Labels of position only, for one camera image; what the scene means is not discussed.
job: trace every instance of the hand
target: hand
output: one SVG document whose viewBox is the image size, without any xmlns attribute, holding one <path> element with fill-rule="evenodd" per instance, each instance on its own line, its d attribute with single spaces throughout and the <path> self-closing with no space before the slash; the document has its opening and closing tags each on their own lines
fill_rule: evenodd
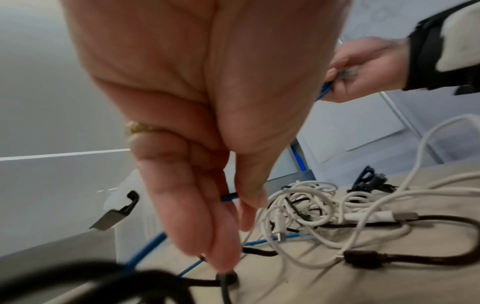
<svg viewBox="0 0 480 304">
<path fill-rule="evenodd" d="M 239 261 L 271 168 L 319 94 L 350 0 L 64 0 L 80 59 L 127 120 L 169 239 Z M 236 152 L 239 214 L 223 173 Z"/>
<path fill-rule="evenodd" d="M 408 39 L 369 37 L 343 43 L 335 51 L 325 78 L 325 82 L 333 81 L 332 91 L 322 100 L 341 103 L 403 89 L 409 73 L 409 51 Z M 355 76 L 336 79 L 339 71 L 352 67 Z"/>
</svg>

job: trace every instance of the ring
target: ring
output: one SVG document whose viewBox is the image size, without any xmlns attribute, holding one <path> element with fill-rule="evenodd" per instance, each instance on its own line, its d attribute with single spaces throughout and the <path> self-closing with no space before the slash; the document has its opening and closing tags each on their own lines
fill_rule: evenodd
<svg viewBox="0 0 480 304">
<path fill-rule="evenodd" d="M 140 123 L 138 121 L 129 121 L 126 124 L 126 134 L 128 136 L 132 136 L 133 134 L 136 133 L 142 133 L 142 132 L 158 132 L 161 131 L 162 128 L 157 127 L 157 126 L 151 126 L 151 125 L 146 125 L 143 123 Z"/>
</svg>

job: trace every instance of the beige table surface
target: beige table surface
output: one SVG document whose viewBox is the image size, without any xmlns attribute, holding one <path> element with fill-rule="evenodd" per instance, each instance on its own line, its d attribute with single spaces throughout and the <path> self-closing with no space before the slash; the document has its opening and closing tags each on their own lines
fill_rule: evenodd
<svg viewBox="0 0 480 304">
<path fill-rule="evenodd" d="M 422 169 L 412 185 L 456 173 L 480 171 L 480 161 L 453 163 Z M 389 179 L 399 184 L 404 175 Z M 480 187 L 480 180 L 458 183 Z M 408 210 L 423 214 L 447 214 L 480 219 L 479 198 L 423 197 L 390 204 L 394 210 Z M 369 233 L 382 230 L 369 229 Z M 410 234 L 401 239 L 372 245 L 379 252 L 454 255 L 469 250 L 477 232 L 468 226 L 435 223 L 416 224 Z M 179 272 L 195 258 L 182 256 L 173 246 L 162 245 L 141 266 L 160 267 Z M 303 256 L 303 261 L 315 263 L 336 252 L 323 245 L 291 242 L 283 247 L 292 255 Z M 425 303 L 480 303 L 480 264 L 469 267 L 427 267 L 421 265 L 389 265 L 379 270 L 359 270 L 343 263 L 331 269 L 305 270 L 281 257 L 247 256 L 235 269 L 240 278 L 237 290 L 230 295 L 234 303 L 241 304 L 425 304 Z M 214 278 L 215 272 L 202 264 L 188 277 Z M 218 288 L 194 287 L 197 303 L 221 304 Z M 68 294 L 49 303 L 58 303 Z"/>
</svg>

